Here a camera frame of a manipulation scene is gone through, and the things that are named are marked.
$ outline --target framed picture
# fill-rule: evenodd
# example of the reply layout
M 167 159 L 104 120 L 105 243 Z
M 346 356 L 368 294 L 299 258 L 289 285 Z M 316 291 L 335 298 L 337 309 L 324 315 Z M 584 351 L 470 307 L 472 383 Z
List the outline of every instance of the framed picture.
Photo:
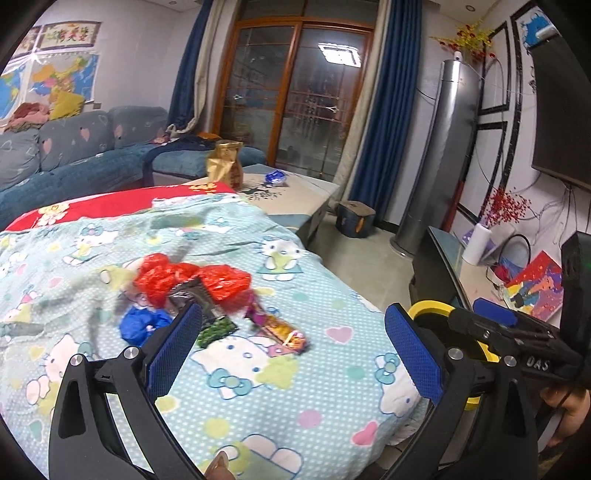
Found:
M 43 25 L 37 50 L 94 47 L 100 22 L 75 21 Z
M 25 38 L 22 39 L 22 42 L 19 44 L 17 49 L 15 50 L 14 54 L 12 55 L 11 60 L 18 59 L 20 57 L 24 57 L 25 55 L 29 55 L 33 48 L 35 47 L 35 42 L 37 41 L 37 36 L 41 31 L 41 26 L 33 27 L 29 30 L 29 33 L 25 35 Z

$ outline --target tile floor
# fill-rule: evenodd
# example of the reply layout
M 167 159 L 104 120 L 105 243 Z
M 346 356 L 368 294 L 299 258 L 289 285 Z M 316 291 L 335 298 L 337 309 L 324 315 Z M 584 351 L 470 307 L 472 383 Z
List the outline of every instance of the tile floor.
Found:
M 336 229 L 335 221 L 334 215 L 324 217 L 309 250 L 380 310 L 395 302 L 409 308 L 408 282 L 413 277 L 413 265 L 392 250 L 392 234 L 376 228 L 368 238 L 349 238 Z

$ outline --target candy wrapper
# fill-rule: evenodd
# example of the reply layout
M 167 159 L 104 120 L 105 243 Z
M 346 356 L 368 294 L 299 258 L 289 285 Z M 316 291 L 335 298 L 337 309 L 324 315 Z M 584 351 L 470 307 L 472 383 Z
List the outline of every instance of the candy wrapper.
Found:
M 252 302 L 246 311 L 246 317 L 258 325 L 262 333 L 294 353 L 305 350 L 307 342 L 304 334 L 285 320 L 265 312 L 257 302 Z

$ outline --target ceiling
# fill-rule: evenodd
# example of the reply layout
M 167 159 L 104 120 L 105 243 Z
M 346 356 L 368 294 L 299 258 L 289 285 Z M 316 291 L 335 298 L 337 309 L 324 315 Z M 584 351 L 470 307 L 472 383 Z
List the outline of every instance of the ceiling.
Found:
M 187 10 L 191 10 L 192 8 L 198 7 L 201 5 L 202 0 L 145 0 L 147 2 L 151 2 L 153 4 L 159 4 L 163 7 L 172 8 L 177 12 L 186 12 Z
M 473 23 L 486 15 L 496 0 L 431 0 L 441 5 L 439 10 L 443 15 L 452 17 L 464 23 Z M 471 12 L 466 6 L 474 7 Z
M 159 4 L 167 8 L 172 8 L 177 12 L 186 12 L 198 5 L 202 0 L 145 0 L 153 4 Z M 440 12 L 443 15 L 452 17 L 455 20 L 465 23 L 472 23 L 482 18 L 489 8 L 496 2 L 495 0 L 431 0 L 441 5 Z M 469 11 L 466 6 L 474 7 L 475 11 Z

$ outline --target blue curtain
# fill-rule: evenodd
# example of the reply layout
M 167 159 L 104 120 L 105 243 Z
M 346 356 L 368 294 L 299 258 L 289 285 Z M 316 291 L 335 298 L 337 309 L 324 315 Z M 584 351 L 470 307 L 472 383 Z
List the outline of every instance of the blue curtain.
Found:
M 392 0 L 375 104 L 349 194 L 384 217 L 413 111 L 421 51 L 422 0 Z
M 185 47 L 168 109 L 168 124 L 183 129 L 194 117 L 195 68 L 213 0 L 204 0 Z

